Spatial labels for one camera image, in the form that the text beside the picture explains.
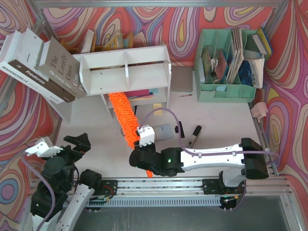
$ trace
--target pen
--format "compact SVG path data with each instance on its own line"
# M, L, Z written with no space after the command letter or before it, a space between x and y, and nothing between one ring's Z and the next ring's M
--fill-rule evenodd
M185 96L190 96L190 95L193 95L193 94L188 94L188 95L180 95L179 97L185 97Z

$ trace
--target psychedelic patterned wallpaper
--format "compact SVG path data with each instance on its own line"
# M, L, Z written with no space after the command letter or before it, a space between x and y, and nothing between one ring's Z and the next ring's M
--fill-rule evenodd
M173 64L193 66L202 28L241 26L257 29L272 8L152 7L152 8L49 8L44 13L56 34L72 47L88 29L105 44L115 32L134 32L134 47L167 45Z
M269 108L264 128L308 228L308 0L290 0L270 37L274 53L259 95Z
M302 150L305 153L307 146L304 142L301 145L297 142L294 147L290 140L294 135L298 137L296 141L304 141L305 136L302 134L307 132L307 129L298 129L296 132L296 124L303 125L307 118L307 107L304 107L307 89L302 88L301 93L295 91L303 87L304 82L307 84L307 78L301 80L301 73L304 72L303 57L307 60L308 56L307 47L306 50L303 48L303 39L307 41L305 29L308 9L305 9L303 1L291 3L281 24L289 26L277 27L276 33L271 34L274 56L268 62L266 89L263 91L270 108L265 127L273 150L283 153L279 169L288 174L292 184L299 189L298 198L306 202L303 208L308 208L305 198L308 190L303 183L307 179L299 176L299 169L307 172L304 168L308 164L307 157L300 152ZM98 34L97 44L105 43L118 30L124 36L133 31L135 47L166 44L174 64L191 66L202 28L241 26L256 29L265 24L271 10L253 7L51 8L45 9L44 13L57 35L71 47L78 46L88 29ZM21 0L0 0L0 12L2 42L7 34L15 29L24 31L34 22L27 5ZM292 104L297 105L296 111L290 106ZM5 115L0 119L0 230L18 228L22 204L33 179L33 175L20 162L21 151L33 144L37 136L54 136L58 120L58 115L41 96L20 83L17 85ZM42 165L37 159L30 161L37 168Z
M35 19L23 0L0 0L0 47L5 37L31 28ZM0 73L0 89L6 79ZM23 150L32 146L39 136L55 138L60 118L39 94L18 82L0 118L0 230L19 228L23 204L29 195L32 172L20 160ZM43 162L28 159L36 169Z

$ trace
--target black marker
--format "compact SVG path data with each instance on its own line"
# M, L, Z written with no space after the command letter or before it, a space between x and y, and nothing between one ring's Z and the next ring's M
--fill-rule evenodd
M193 145L196 138L200 135L201 129L202 127L200 125L196 127L196 129L192 133L192 136L189 138L186 148L190 148Z

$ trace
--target white bookshelf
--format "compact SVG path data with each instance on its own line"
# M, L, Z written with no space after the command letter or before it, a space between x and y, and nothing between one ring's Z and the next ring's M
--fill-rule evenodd
M158 93L152 98L130 100L131 105L161 103L163 107L169 107L171 61L166 46L84 53L74 57L80 61L80 81L87 97L100 95L95 99L102 100L100 105L107 109L109 119L113 114L109 93L157 88ZM82 110L80 100L49 103L70 124L74 105Z

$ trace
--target mint green file holder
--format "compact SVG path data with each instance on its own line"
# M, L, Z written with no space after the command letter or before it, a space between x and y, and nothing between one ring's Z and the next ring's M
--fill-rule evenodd
M196 80L197 97L199 102L213 103L249 103L255 98L256 88L241 84L240 79L236 76L233 84L201 84L199 78L199 60L206 46L213 46L211 57L218 56L219 50L222 49L227 56L232 42L231 29L202 29L198 42L197 53L194 61L194 75ZM247 37L255 34L255 30L242 30L243 47L247 42ZM225 91L216 91L219 86L226 86Z

